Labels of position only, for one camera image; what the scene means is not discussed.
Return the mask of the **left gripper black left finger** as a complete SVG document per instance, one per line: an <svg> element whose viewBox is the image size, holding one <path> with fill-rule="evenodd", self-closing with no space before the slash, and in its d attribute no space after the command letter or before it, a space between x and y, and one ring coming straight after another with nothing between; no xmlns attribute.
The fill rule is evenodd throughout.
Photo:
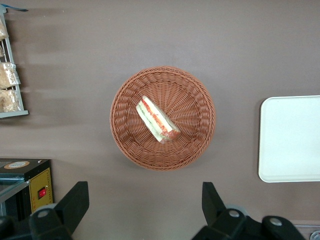
<svg viewBox="0 0 320 240"><path fill-rule="evenodd" d="M31 215L31 238L71 240L89 205L88 182L79 181L58 203L40 208Z"/></svg>

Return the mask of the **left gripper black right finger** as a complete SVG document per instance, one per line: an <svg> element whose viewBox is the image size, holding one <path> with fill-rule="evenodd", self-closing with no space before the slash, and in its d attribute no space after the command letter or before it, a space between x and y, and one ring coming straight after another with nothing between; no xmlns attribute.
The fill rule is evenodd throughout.
<svg viewBox="0 0 320 240"><path fill-rule="evenodd" d="M194 240L264 240L262 225L235 208L227 208L214 184L202 183L202 211L207 225Z"/></svg>

